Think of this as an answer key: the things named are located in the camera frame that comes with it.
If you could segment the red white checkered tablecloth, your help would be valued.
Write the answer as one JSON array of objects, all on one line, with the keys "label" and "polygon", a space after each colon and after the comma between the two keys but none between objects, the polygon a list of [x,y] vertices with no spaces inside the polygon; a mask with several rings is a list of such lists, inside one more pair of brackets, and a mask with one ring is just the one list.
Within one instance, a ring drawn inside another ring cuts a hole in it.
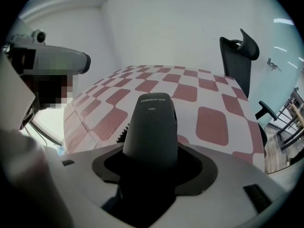
[{"label": "red white checkered tablecloth", "polygon": [[236,80],[184,66],[128,66],[101,77],[64,108],[67,153],[114,144],[145,93],[171,97],[182,144],[232,154],[264,170],[260,129]]}]

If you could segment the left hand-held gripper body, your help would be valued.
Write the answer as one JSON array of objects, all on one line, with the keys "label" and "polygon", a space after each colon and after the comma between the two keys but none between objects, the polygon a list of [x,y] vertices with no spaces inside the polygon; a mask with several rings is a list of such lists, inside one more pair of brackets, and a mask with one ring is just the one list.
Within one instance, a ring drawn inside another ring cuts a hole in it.
[{"label": "left hand-held gripper body", "polygon": [[34,99],[0,52],[0,228],[73,228],[45,148],[19,131]]}]

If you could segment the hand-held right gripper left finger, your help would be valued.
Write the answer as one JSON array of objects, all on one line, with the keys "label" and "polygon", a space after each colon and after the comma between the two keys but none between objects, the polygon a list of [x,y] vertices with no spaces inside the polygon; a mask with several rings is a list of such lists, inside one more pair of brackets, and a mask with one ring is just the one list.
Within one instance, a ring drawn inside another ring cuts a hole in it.
[{"label": "hand-held right gripper left finger", "polygon": [[121,144],[57,156],[57,184],[75,228],[134,228],[102,209],[114,197],[117,185],[106,183],[92,170],[100,155],[119,150]]}]

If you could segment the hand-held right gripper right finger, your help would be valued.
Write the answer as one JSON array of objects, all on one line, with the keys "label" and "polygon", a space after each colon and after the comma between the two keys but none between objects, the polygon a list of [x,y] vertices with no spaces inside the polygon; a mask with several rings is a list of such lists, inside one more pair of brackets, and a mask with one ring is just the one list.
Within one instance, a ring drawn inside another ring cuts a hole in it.
[{"label": "hand-held right gripper right finger", "polygon": [[[189,147],[210,157],[217,165],[218,176],[202,194],[177,197],[149,228],[257,228],[286,200],[289,193],[253,164],[201,146]],[[254,184],[271,201],[261,213],[244,190]]]}]

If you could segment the black office chair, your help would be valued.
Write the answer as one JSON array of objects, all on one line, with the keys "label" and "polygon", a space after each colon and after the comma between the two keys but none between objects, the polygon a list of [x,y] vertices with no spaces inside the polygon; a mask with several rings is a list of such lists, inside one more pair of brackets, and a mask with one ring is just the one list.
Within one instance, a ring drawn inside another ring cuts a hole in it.
[{"label": "black office chair", "polygon": [[224,67],[224,75],[237,81],[246,98],[249,97],[251,64],[259,58],[260,51],[257,43],[240,29],[243,39],[229,40],[219,38],[219,47]]}]

